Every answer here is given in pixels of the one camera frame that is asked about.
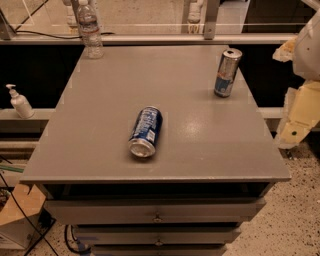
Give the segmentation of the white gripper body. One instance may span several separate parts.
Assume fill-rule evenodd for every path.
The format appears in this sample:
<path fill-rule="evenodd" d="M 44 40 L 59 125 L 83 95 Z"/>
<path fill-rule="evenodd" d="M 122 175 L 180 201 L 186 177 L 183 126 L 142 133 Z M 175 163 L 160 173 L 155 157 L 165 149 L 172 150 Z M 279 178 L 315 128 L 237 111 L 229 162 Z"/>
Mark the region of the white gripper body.
<path fill-rule="evenodd" d="M 293 71 L 305 80 L 320 80 L 320 11 L 314 14 L 297 36 Z"/>

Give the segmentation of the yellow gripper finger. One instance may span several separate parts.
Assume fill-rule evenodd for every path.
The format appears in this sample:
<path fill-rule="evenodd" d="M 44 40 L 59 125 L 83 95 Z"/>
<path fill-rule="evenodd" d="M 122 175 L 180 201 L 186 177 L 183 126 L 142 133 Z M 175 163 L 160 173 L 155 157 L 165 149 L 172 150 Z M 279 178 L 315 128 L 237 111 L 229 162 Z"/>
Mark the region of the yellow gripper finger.
<path fill-rule="evenodd" d="M 275 50 L 272 58 L 280 62 L 292 61 L 296 40 L 297 38 L 293 37 L 283 43 L 279 48 Z"/>
<path fill-rule="evenodd" d="M 298 89 L 289 88 L 275 143 L 280 149 L 298 146 L 319 122 L 320 82 L 306 81 Z"/>

